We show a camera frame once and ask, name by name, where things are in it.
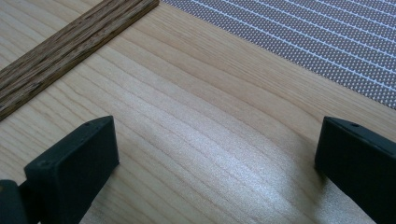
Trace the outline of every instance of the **dark wooden strip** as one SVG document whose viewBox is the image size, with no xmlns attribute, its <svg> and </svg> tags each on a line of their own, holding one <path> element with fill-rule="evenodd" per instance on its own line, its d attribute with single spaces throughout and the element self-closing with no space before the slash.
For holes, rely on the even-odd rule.
<svg viewBox="0 0 396 224">
<path fill-rule="evenodd" d="M 105 0 L 0 71 L 0 120 L 24 105 L 159 0 Z"/>
</svg>

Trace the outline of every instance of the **white line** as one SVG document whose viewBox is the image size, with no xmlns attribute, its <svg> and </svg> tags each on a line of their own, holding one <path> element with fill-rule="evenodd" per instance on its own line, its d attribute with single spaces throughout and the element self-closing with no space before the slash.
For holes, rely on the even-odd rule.
<svg viewBox="0 0 396 224">
<path fill-rule="evenodd" d="M 380 1 L 380 2 L 383 2 L 383 3 L 386 3 L 386 4 L 388 4 L 388 5 L 391 5 L 391 6 L 394 6 L 394 7 L 396 7 L 396 4 L 393 4 L 393 3 L 390 3 L 390 2 L 387 2 L 387 1 L 384 1 L 384 0 L 378 0 L 378 1 Z"/>
<path fill-rule="evenodd" d="M 327 32 L 329 32 L 329 33 L 332 33 L 332 34 L 334 34 L 334 35 L 338 35 L 338 36 L 340 36 L 340 37 L 343 37 L 343 38 L 345 38 L 345 39 L 347 39 L 347 40 L 350 40 L 350 41 L 352 41 L 352 42 L 355 42 L 355 43 L 357 43 L 357 44 L 359 44 L 359 45 L 362 45 L 362 46 L 364 46 L 364 47 L 366 47 L 366 48 L 369 48 L 369 49 L 371 49 L 371 50 L 375 50 L 375 51 L 378 51 L 378 52 L 380 52 L 380 53 L 383 53 L 383 54 L 385 54 L 385 55 L 387 55 L 387 56 L 389 56 L 389 57 L 391 57 L 391 58 L 395 58 L 395 55 L 394 55 L 394 54 L 390 54 L 390 53 L 387 53 L 387 52 L 385 52 L 385 51 L 382 51 L 381 49 L 376 49 L 376 48 L 374 48 L 374 47 L 368 46 L 368 45 L 366 45 L 366 44 L 364 44 L 364 43 L 361 43 L 359 40 L 355 40 L 355 39 L 349 38 L 348 36 L 338 34 L 338 33 L 336 33 L 335 31 L 332 31 L 332 30 L 329 30 L 329 29 L 327 29 L 327 28 L 325 28 L 325 27 L 323 27 L 323 26 L 314 24 L 314 23 L 311 22 L 311 21 L 307 21 L 307 20 L 305 20 L 305 19 L 303 19 L 303 18 L 294 16 L 293 14 L 290 14 L 290 13 L 287 12 L 287 11 L 281 10 L 281 9 L 279 9 L 279 8 L 276 8 L 276 7 L 272 7 L 272 6 L 268 5 L 268 4 L 265 4 L 265 3 L 263 3 L 263 2 L 260 2 L 260 1 L 258 1 L 258 0 L 252 0 L 252 1 L 254 1 L 254 2 L 258 3 L 258 4 L 261 4 L 261 5 L 263 5 L 263 6 L 270 7 L 270 8 L 272 8 L 272 9 L 274 9 L 274 10 L 276 10 L 276 11 L 279 11 L 279 12 L 281 12 L 281 13 L 285 13 L 286 15 L 291 16 L 291 17 L 293 17 L 293 18 L 295 18 L 295 19 L 297 19 L 297 20 L 304 21 L 304 22 L 306 22 L 306 23 L 308 23 L 308 24 L 310 24 L 310 25 L 316 26 L 316 27 L 318 27 L 318 28 L 320 28 L 320 29 L 322 29 L 322 30 L 325 30 L 325 31 L 327 31 Z"/>
<path fill-rule="evenodd" d="M 359 14 L 356 14 L 356 13 L 354 13 L 354 12 L 351 12 L 351 11 L 345 10 L 345 9 L 343 9 L 343 8 L 340 8 L 340 7 L 337 7 L 337 6 L 333 6 L 333 5 L 331 5 L 331 4 L 328 4 L 328 3 L 325 3 L 325 2 L 321 2 L 321 1 L 319 1 L 319 0 L 314 0 L 314 1 L 316 1 L 316 2 L 319 2 L 319 3 L 323 4 L 323 5 L 326 5 L 326 6 L 328 6 L 328 7 L 333 7 L 333 8 L 336 8 L 336 9 L 338 9 L 338 10 L 341 10 L 341 11 L 345 12 L 345 13 L 348 13 L 348 14 L 354 15 L 354 16 L 356 16 L 356 17 L 359 17 L 359 18 L 361 18 L 361 19 L 364 19 L 364 20 L 367 20 L 367 21 L 370 21 L 370 22 L 376 23 L 376 24 L 378 24 L 378 25 L 385 26 L 385 27 L 387 27 L 387 28 L 389 28 L 389 29 L 391 29 L 391 30 L 396 30 L 396 28 L 395 28 L 395 27 L 388 26 L 388 25 L 386 25 L 386 24 L 384 24 L 384 23 L 382 23 L 382 22 L 380 22 L 380 21 L 373 21 L 373 20 L 372 20 L 372 19 L 370 19 L 370 18 L 363 17 L 363 16 L 361 16 L 361 15 L 359 15 Z"/>
<path fill-rule="evenodd" d="M 306 52 L 306 53 L 309 53 L 309 54 L 311 54 L 311 55 L 313 55 L 313 56 L 315 56 L 315 57 L 318 57 L 318 58 L 320 58 L 321 60 L 323 60 L 323 61 L 325 61 L 325 62 L 331 63 L 332 65 L 338 66 L 338 67 L 340 67 L 340 68 L 343 68 L 343 69 L 347 70 L 348 72 L 350 72 L 350 73 L 352 73 L 352 74 L 355 74 L 355 75 L 358 76 L 358 77 L 365 78 L 365 79 L 367 79 L 367 80 L 373 82 L 374 84 L 379 85 L 379 86 L 381 86 L 381 87 L 383 87 L 383 88 L 385 88 L 385 89 L 388 89 L 388 90 L 390 90 L 390 91 L 396 91 L 396 89 L 393 89 L 392 87 L 387 86 L 387 85 L 385 85 L 385 84 L 382 83 L 382 82 L 378 82 L 378 81 L 375 80 L 375 79 L 366 77 L 365 75 L 360 74 L 360 73 L 358 73 L 358 72 L 355 72 L 355 71 L 353 71 L 353 70 L 351 70 L 351 69 L 349 69 L 349 68 L 347 68 L 347 67 L 344 67 L 344 66 L 341 65 L 341 64 L 332 62 L 332 61 L 330 61 L 329 59 L 323 58 L 322 56 L 317 55 L 316 53 L 313 53 L 313 52 L 311 52 L 311 51 L 309 51 L 309 50 L 307 50 L 307 49 L 303 49 L 303 48 L 301 48 L 300 46 L 295 45 L 295 44 L 289 42 L 288 40 L 282 39 L 282 38 L 280 38 L 280 37 L 278 37 L 278 36 L 276 36 L 276 35 L 272 35 L 272 34 L 266 32 L 266 31 L 264 31 L 264 30 L 262 30 L 262 29 L 260 29 L 260 28 L 258 28 L 258 27 L 255 27 L 255 26 L 253 26 L 253 25 L 250 25 L 250 24 L 247 23 L 247 22 L 240 21 L 240 20 L 238 20 L 237 18 L 235 18 L 235 17 L 233 17 L 233 16 L 230 16 L 230 15 L 228 15 L 228 14 L 222 12 L 222 11 L 219 11 L 219 10 L 213 8 L 213 7 L 207 6 L 207 5 L 205 5 L 205 4 L 201 3 L 201 2 L 198 2 L 198 1 L 196 1 L 196 0 L 191 0 L 191 1 L 194 2 L 194 3 L 196 3 L 196 4 L 198 4 L 198 5 L 200 5 L 200 6 L 202 6 L 202 7 L 209 8 L 210 10 L 215 11 L 215 12 L 217 12 L 217 13 L 223 15 L 223 16 L 226 16 L 226 17 L 232 19 L 232 20 L 239 21 L 239 22 L 241 22 L 242 24 L 244 24 L 244 25 L 246 25 L 246 26 L 248 26 L 248 27 L 250 27 L 250 28 L 252 28 L 252 29 L 255 29 L 255 30 L 257 30 L 257 31 L 260 31 L 260 32 L 262 32 L 262 33 L 264 33 L 264 34 L 267 34 L 267 35 L 269 35 L 269 36 L 271 36 L 271 37 L 277 39 L 277 40 L 280 40 L 280 41 L 282 41 L 282 42 L 284 42 L 284 43 L 287 43 L 287 44 L 289 44 L 289 45 L 291 45 L 291 46 L 293 46 L 293 47 L 295 47 L 295 48 L 297 48 L 297 49 L 300 49 L 300 50 L 302 50 L 302 51 L 304 51 L 304 52 Z"/>
<path fill-rule="evenodd" d="M 283 24 L 283 23 L 280 23 L 280 22 L 278 22 L 278 21 L 274 21 L 274 20 L 272 20 L 272 19 L 270 19 L 270 18 L 264 17 L 263 15 L 261 15 L 261 14 L 259 14 L 259 13 L 257 13 L 257 12 L 254 12 L 254 11 L 251 11 L 251 10 L 249 10 L 249 9 L 247 9 L 247 8 L 238 6 L 237 4 L 232 3 L 232 2 L 229 2 L 228 0 L 220 0 L 220 1 L 226 2 L 226 3 L 228 3 L 228 4 L 230 4 L 230 5 L 234 6 L 234 7 L 239 7 L 240 9 L 243 9 L 243 10 L 245 10 L 245 11 L 247 11 L 247 12 L 250 12 L 251 14 L 254 14 L 254 15 L 256 15 L 256 16 L 258 16 L 258 17 L 261 17 L 261 18 L 263 18 L 263 19 L 265 19 L 265 20 L 268 20 L 268 21 L 271 21 L 271 22 L 273 22 L 273 23 L 276 23 L 276 24 L 278 24 L 278 25 L 280 25 L 280 26 L 282 26 L 282 27 L 284 27 L 284 28 L 286 28 L 286 29 L 289 29 L 289 30 L 291 30 L 291 31 L 293 31 L 293 32 L 295 32 L 295 33 L 297 33 L 297 34 L 300 34 L 300 35 L 303 35 L 303 36 L 305 36 L 305 37 L 308 37 L 308 38 L 310 38 L 310 39 L 312 39 L 312 40 L 318 41 L 319 43 L 321 43 L 321 44 L 323 44 L 323 45 L 326 45 L 327 47 L 330 47 L 330 48 L 333 48 L 333 49 L 337 49 L 337 50 L 339 50 L 339 51 L 341 51 L 341 52 L 343 52 L 343 53 L 345 53 L 345 54 L 347 54 L 347 55 L 349 55 L 349 56 L 352 56 L 352 57 L 354 57 L 354 58 L 356 58 L 356 59 L 359 59 L 359 60 L 361 60 L 361 61 L 363 61 L 363 62 L 369 63 L 369 64 L 374 65 L 374 66 L 376 66 L 376 67 L 382 68 L 383 70 L 385 70 L 385 71 L 387 71 L 387 72 L 390 72 L 390 73 L 396 75 L 395 71 L 393 71 L 393 70 L 391 70 L 391 69 L 388 69 L 388 68 L 386 68 L 386 67 L 384 67 L 384 66 L 381 66 L 380 64 L 373 63 L 373 62 L 371 62 L 371 61 L 368 61 L 368 60 L 366 60 L 366 59 L 363 59 L 363 58 L 359 57 L 358 55 L 355 55 L 355 54 L 353 54 L 353 53 L 351 53 L 351 52 L 348 52 L 348 51 L 346 51 L 346 50 L 344 50 L 344 49 L 339 49 L 339 48 L 337 48 L 336 46 L 333 46 L 333 45 L 331 45 L 331 44 L 328 44 L 328 43 L 326 43 L 326 42 L 324 42 L 324 41 L 322 41 L 322 40 L 320 40 L 320 39 L 317 39 L 317 38 L 315 38 L 315 37 L 313 37 L 313 36 L 307 35 L 307 34 L 301 32 L 301 31 L 298 31 L 298 30 L 296 30 L 296 29 L 294 29 L 294 28 L 291 28 L 291 27 L 289 27 L 289 26 L 287 26 L 287 25 L 285 25 L 285 24 Z"/>
<path fill-rule="evenodd" d="M 390 13 L 388 13 L 388 12 L 381 11 L 381 10 L 376 9 L 376 8 L 374 8 L 374 7 L 369 7 L 369 6 L 366 6 L 366 5 L 362 4 L 362 3 L 355 2 L 355 1 L 352 1 L 352 0 L 347 0 L 347 1 L 348 1 L 348 2 L 351 2 L 351 3 L 354 3 L 354 4 L 356 4 L 356 5 L 359 5 L 359 6 L 361 6 L 361 7 L 366 7 L 366 8 L 369 8 L 369 9 L 371 9 L 371 10 L 374 10 L 374 11 L 376 11 L 376 12 L 379 12 L 379 13 L 382 13 L 382 14 L 385 14 L 385 15 L 388 15 L 388 16 L 391 16 L 391 17 L 396 18 L 396 15 L 392 15 L 392 14 L 390 14 Z"/>
<path fill-rule="evenodd" d="M 388 42 L 391 42 L 392 44 L 396 44 L 396 41 L 391 40 L 391 39 L 388 39 L 388 38 L 386 38 L 386 37 L 384 37 L 384 36 L 382 36 L 382 35 L 377 35 L 377 34 L 374 34 L 374 33 L 369 32 L 369 31 L 363 30 L 363 29 L 361 29 L 361 28 L 359 28 L 359 27 L 357 27 L 357 26 L 355 26 L 355 25 L 346 23 L 346 22 L 344 22 L 344 21 L 340 21 L 340 20 L 338 20 L 338 19 L 336 19 L 336 18 L 333 18 L 333 17 L 331 17 L 331 16 L 325 15 L 325 14 L 323 14 L 323 13 L 321 13 L 321 12 L 315 11 L 315 10 L 309 8 L 309 7 L 305 7 L 305 6 L 299 5 L 299 4 L 297 4 L 297 3 L 291 2 L 290 0 L 284 0 L 284 1 L 289 2 L 289 3 L 291 3 L 291 4 L 293 4 L 293 5 L 297 6 L 297 7 L 301 7 L 301 8 L 303 8 L 303 9 L 305 9 L 305 10 L 310 11 L 310 12 L 316 13 L 316 14 L 322 16 L 322 17 L 328 18 L 328 19 L 333 20 L 333 21 L 338 21 L 338 22 L 340 22 L 340 23 L 342 23 L 342 24 L 344 24 L 344 25 L 346 25 L 346 26 L 353 27 L 353 28 L 355 28 L 355 29 L 357 29 L 357 30 L 359 30 L 359 31 L 362 31 L 362 32 L 364 32 L 364 33 L 366 33 L 366 34 L 368 34 L 368 35 L 373 35 L 373 36 L 376 36 L 376 37 L 378 37 L 378 38 L 384 39 L 384 40 L 386 40 L 386 41 L 388 41 Z"/>
</svg>

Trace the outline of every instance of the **gray cutting mat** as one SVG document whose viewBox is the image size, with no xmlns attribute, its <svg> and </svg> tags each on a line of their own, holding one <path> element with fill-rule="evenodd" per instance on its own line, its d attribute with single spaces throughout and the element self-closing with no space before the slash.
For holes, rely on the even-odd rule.
<svg viewBox="0 0 396 224">
<path fill-rule="evenodd" d="M 163 0 L 396 109 L 396 0 Z"/>
</svg>

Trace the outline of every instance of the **table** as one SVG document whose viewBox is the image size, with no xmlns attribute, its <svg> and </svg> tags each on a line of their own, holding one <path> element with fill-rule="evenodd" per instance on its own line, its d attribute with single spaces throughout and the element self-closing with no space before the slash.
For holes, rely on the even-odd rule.
<svg viewBox="0 0 396 224">
<path fill-rule="evenodd" d="M 0 68 L 98 0 L 0 0 Z M 81 223 L 373 223 L 314 169 L 334 116 L 396 113 L 165 3 L 0 122 L 0 178 L 113 115 L 120 166 Z"/>
</svg>

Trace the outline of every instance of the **wood grain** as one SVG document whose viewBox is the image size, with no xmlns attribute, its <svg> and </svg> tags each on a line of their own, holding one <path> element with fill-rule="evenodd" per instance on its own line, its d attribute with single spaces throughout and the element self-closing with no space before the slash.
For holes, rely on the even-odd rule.
<svg viewBox="0 0 396 224">
<path fill-rule="evenodd" d="M 0 0 L 0 65 L 98 3 Z M 315 150 L 325 115 L 396 141 L 395 113 L 160 3 L 0 123 L 0 178 L 111 114 L 120 167 L 81 223 L 374 223 Z"/>
<path fill-rule="evenodd" d="M 158 6 L 105 0 L 0 71 L 0 120 Z"/>
</svg>

